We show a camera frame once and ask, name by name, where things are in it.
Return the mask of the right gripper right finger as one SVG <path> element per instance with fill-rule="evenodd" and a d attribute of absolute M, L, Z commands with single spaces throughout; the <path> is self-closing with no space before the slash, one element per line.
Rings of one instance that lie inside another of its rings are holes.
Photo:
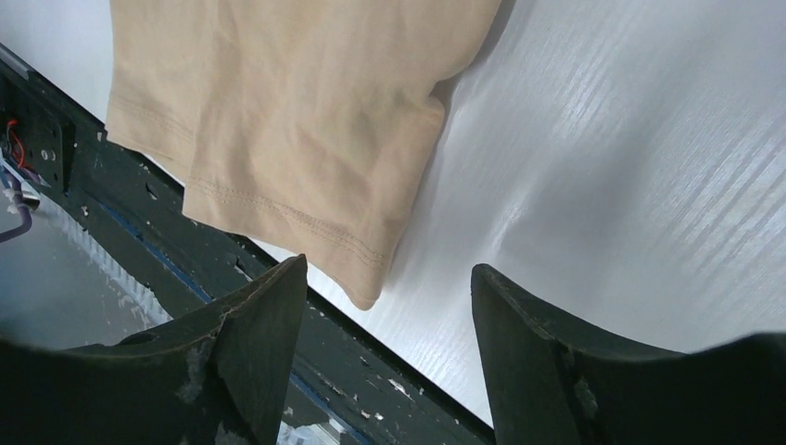
<path fill-rule="evenodd" d="M 500 444 L 781 444 L 785 336 L 694 353 L 646 345 L 532 295 L 487 264 L 472 313 Z"/>

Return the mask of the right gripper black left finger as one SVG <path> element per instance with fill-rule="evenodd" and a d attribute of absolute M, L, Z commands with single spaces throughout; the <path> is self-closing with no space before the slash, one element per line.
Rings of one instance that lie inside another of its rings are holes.
<path fill-rule="evenodd" d="M 273 444 L 305 309 L 308 264 L 113 346 L 1 343 L 5 444 Z"/>

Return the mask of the beige t shirt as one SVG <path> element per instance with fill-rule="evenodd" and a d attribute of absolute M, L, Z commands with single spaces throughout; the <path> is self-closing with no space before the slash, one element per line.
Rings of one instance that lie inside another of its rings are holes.
<path fill-rule="evenodd" d="M 108 139 L 188 218 L 379 298 L 445 109 L 496 1 L 113 1 Z"/>

